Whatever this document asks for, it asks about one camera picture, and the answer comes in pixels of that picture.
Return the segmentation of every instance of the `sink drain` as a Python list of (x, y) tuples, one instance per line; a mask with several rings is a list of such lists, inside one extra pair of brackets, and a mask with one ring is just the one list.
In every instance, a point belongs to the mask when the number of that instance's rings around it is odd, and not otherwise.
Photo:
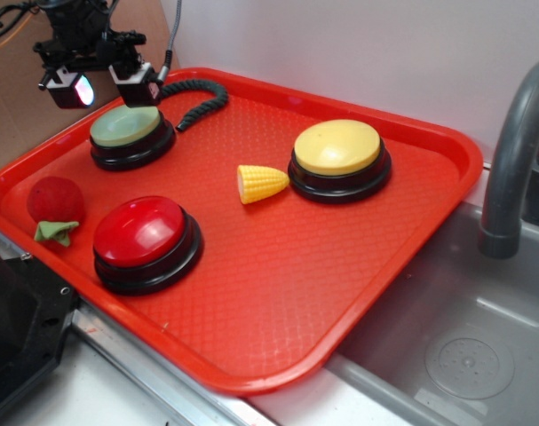
[(470, 328), (452, 330), (434, 339), (427, 348), (425, 365), (441, 389), (464, 399), (494, 397), (514, 376), (510, 351)]

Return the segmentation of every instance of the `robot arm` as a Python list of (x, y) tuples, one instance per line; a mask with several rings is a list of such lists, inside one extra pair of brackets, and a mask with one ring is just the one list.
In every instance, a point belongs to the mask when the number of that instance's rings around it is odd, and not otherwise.
[(119, 0), (37, 0), (53, 29), (51, 40), (36, 43), (44, 63), (39, 83), (61, 108), (89, 107), (91, 86), (84, 73), (109, 70), (129, 107), (158, 105), (162, 82), (137, 45), (147, 41), (136, 31), (115, 32), (110, 27)]

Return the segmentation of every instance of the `faucet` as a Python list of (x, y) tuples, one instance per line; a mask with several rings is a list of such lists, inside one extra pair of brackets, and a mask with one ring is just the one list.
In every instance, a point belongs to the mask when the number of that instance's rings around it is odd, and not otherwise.
[(539, 62), (518, 88), (498, 139), (480, 220), (480, 251), (500, 259), (514, 256), (522, 218), (539, 225)]

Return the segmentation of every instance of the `yellow corn cob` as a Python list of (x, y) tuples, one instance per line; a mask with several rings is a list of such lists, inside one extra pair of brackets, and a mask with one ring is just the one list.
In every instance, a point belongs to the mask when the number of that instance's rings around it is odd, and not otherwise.
[(238, 166), (237, 185), (243, 204), (263, 200), (282, 191), (289, 184), (289, 176), (280, 170), (265, 166)]

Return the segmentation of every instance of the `gray sink basin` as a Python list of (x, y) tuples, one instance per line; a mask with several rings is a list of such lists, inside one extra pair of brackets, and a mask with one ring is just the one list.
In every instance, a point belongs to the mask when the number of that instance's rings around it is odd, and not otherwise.
[(539, 425), (539, 228), (494, 260), (479, 219), (462, 204), (329, 363), (411, 423)]

